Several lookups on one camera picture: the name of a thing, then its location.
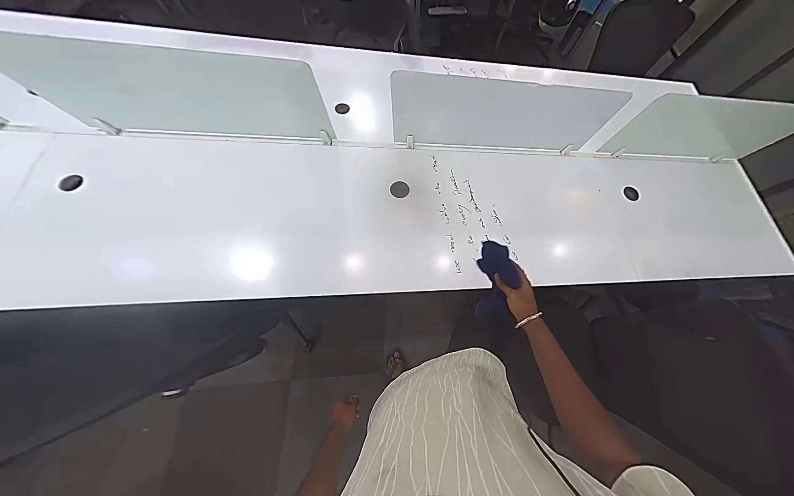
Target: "white desk surface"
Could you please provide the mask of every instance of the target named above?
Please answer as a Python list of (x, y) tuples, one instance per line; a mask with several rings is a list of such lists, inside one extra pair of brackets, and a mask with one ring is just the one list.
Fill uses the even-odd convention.
[(535, 285), (794, 274), (732, 163), (0, 131), (5, 166), (0, 309), (488, 287), (505, 235)]
[[(667, 93), (697, 95), (693, 84), (676, 81), (361, 51), (24, 12), (0, 11), (0, 31), (302, 60), (312, 67), (336, 136), (339, 141), (350, 143), (393, 142), (391, 73), (394, 71), (455, 74), (469, 78), (506, 79), (633, 92), (633, 99), (587, 145), (579, 148), (580, 144), (576, 144), (575, 149), (581, 152), (596, 152), (615, 132), (659, 96)], [(347, 103), (351, 110), (345, 115), (337, 114), (337, 103)], [(0, 74), (0, 115), (15, 124), (28, 124), (42, 130), (99, 133), (54, 105), (28, 95), (25, 88), (3, 74)], [(560, 117), (540, 116), (540, 119), (555, 118)]]

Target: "foot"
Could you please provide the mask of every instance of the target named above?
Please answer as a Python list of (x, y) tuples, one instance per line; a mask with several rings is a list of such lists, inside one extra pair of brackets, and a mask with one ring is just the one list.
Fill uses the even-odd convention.
[(403, 354), (400, 350), (395, 349), (391, 356), (388, 357), (385, 374), (390, 380), (394, 380), (405, 370), (406, 360), (403, 359)]

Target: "bracelet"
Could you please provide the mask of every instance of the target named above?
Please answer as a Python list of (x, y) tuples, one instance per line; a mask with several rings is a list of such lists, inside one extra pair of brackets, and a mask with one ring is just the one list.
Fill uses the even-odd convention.
[(514, 328), (514, 329), (519, 329), (520, 327), (523, 327), (525, 324), (527, 324), (527, 323), (529, 323), (529, 322), (532, 322), (532, 321), (534, 321), (534, 320), (535, 320), (535, 319), (537, 319), (538, 317), (541, 317), (541, 315), (542, 315), (543, 313), (544, 313), (543, 311), (539, 311), (539, 312), (535, 313), (535, 315), (529, 315), (528, 317), (526, 317), (525, 319), (523, 319), (522, 321), (520, 321), (520, 323), (519, 323), (519, 324), (517, 324), (516, 326), (513, 326), (513, 328)]

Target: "frosted glass divider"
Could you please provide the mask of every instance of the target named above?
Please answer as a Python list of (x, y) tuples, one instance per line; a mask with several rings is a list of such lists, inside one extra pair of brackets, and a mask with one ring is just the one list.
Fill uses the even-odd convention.
[(667, 94), (600, 152), (740, 159), (794, 133), (794, 103)]
[(568, 85), (395, 71), (394, 141), (469, 147), (581, 148), (633, 94)]
[(93, 127), (336, 137), (300, 60), (0, 32), (0, 73)]

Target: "floor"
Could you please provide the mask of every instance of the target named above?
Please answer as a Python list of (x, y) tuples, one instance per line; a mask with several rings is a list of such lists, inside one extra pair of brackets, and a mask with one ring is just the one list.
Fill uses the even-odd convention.
[[(0, 467), (0, 495), (292, 496), (323, 439), (329, 411), (357, 394), (362, 413), (342, 459), (344, 484), (363, 445), (369, 408), (386, 385), (384, 357), (399, 347), (414, 366), (442, 354), (454, 322), (476, 297), (447, 291), (325, 299), (317, 310), (292, 313), (315, 339), (312, 352), (281, 324), (263, 335), (260, 355), (200, 380), (187, 395), (150, 396)], [(564, 298), (583, 296), (569, 291)], [(613, 311), (602, 301), (586, 308), (588, 319)], [(707, 494), (735, 496), (617, 421), (640, 453), (678, 467)], [(534, 421), (533, 428), (546, 432)], [(565, 445), (558, 428), (551, 435)]]

